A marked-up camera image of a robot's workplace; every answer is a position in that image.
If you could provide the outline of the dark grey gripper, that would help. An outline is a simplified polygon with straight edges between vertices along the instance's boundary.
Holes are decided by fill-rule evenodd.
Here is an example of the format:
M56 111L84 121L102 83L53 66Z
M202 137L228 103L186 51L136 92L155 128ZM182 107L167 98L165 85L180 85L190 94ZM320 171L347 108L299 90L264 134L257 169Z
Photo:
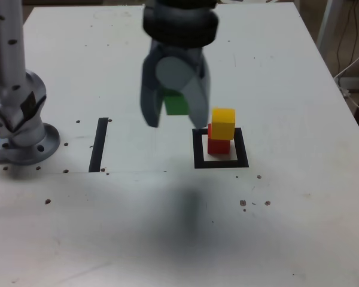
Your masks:
M152 40L142 66L140 106L146 123L159 126L164 90L184 96L195 128L205 127L209 112L209 72L202 48L183 48Z

